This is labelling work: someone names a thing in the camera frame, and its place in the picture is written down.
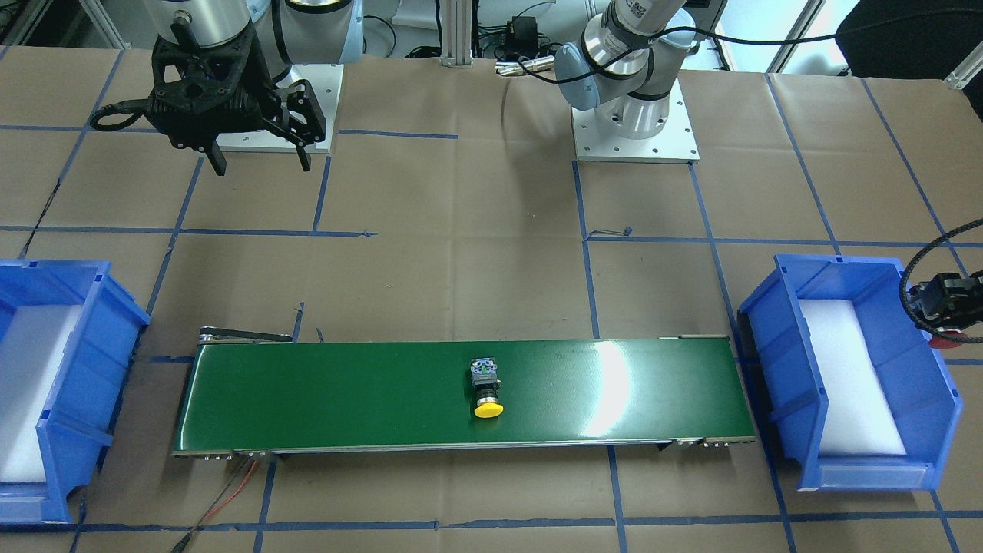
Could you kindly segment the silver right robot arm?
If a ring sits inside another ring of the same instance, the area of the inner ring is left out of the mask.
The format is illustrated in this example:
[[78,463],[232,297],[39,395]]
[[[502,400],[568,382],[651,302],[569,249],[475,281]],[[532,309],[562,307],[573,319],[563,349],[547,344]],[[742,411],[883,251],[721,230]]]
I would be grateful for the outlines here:
[[157,29],[145,119],[175,148],[226,172],[222,135],[263,131],[288,141],[303,171],[329,136],[315,85],[288,83],[300,65],[362,56],[359,1],[147,1]]

